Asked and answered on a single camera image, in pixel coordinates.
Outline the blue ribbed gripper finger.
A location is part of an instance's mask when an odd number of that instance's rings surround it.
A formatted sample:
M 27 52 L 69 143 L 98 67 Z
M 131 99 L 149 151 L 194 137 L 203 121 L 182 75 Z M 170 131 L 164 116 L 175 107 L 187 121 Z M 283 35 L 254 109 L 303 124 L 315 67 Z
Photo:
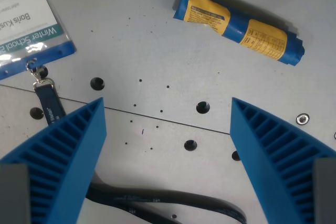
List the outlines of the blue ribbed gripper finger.
M 230 136 L 268 223 L 314 223 L 313 163 L 335 151 L 296 126 L 238 98 Z
M 32 223 L 76 223 L 106 140 L 103 98 L 66 115 L 1 158 L 25 164 Z

